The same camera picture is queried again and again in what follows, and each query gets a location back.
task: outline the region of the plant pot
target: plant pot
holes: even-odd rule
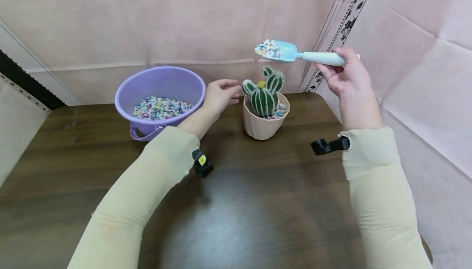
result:
[[[257,140],[267,140],[272,137],[275,132],[280,128],[285,120],[285,117],[290,111],[290,103],[287,98],[281,93],[279,95],[279,102],[283,103],[286,107],[286,111],[283,117],[280,119],[261,119],[254,115],[246,104],[250,101],[249,96],[244,96],[243,101],[243,118],[244,118],[244,129],[249,136]]]

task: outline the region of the colored gravel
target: colored gravel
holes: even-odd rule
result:
[[[249,111],[251,111],[254,114],[255,110],[252,107],[251,103],[248,103],[247,106],[249,108]],[[279,103],[279,106],[277,106],[277,109],[274,111],[274,113],[271,116],[268,116],[268,117],[260,116],[260,117],[261,119],[281,119],[285,115],[286,112],[287,112],[287,108],[285,104]]]
[[[133,116],[146,120],[170,119],[186,113],[192,107],[192,104],[184,101],[151,96],[134,107]]]
[[[266,59],[280,59],[283,51],[275,44],[273,40],[266,39],[265,42],[260,43],[255,49],[256,54]]]

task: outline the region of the left hand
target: left hand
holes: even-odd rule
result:
[[[228,105],[239,102],[240,91],[241,86],[237,85],[237,80],[224,79],[211,82],[206,89],[202,108],[209,110],[214,116],[219,116]]]

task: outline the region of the beige sleeve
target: beige sleeve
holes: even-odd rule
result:
[[[137,268],[146,223],[167,192],[189,173],[192,152],[199,146],[196,136],[175,127],[146,145],[98,205],[68,268]]]
[[[341,135],[351,142],[343,152],[343,165],[368,268],[432,268],[393,130],[349,130]]]

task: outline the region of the cactus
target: cactus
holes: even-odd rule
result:
[[[263,73],[267,82],[262,80],[254,84],[251,80],[245,80],[242,86],[244,93],[251,97],[252,108],[255,112],[261,117],[268,117],[274,114],[279,106],[277,92],[284,86],[285,76],[270,66],[265,66]]]

